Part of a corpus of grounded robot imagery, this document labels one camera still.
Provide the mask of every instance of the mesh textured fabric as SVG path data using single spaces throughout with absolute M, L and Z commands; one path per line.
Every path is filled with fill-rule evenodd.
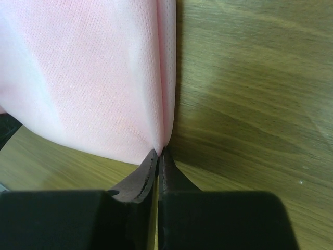
M 175 0 L 0 0 L 0 113 L 139 164 L 173 124 Z

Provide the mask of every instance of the white and pink fabric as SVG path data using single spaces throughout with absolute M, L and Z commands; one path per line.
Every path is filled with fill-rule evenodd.
M 175 0 L 0 0 L 0 113 L 140 164 L 173 124 Z

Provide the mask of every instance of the wood grain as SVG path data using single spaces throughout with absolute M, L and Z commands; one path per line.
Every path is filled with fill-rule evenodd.
M 301 249 L 333 249 L 333 2 L 178 0 L 171 152 L 204 190 L 265 190 Z M 12 189 L 109 188 L 135 166 L 20 129 L 0 151 Z

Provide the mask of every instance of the tabletop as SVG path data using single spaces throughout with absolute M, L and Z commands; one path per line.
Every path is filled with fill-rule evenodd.
M 333 249 L 333 2 L 178 0 L 170 150 L 203 190 L 265 190 L 301 249 Z M 0 151 L 14 190 L 106 189 L 136 166 L 22 127 Z

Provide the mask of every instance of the towel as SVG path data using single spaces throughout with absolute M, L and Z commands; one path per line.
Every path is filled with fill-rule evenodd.
M 175 0 L 0 0 L 0 113 L 140 164 L 169 142 Z

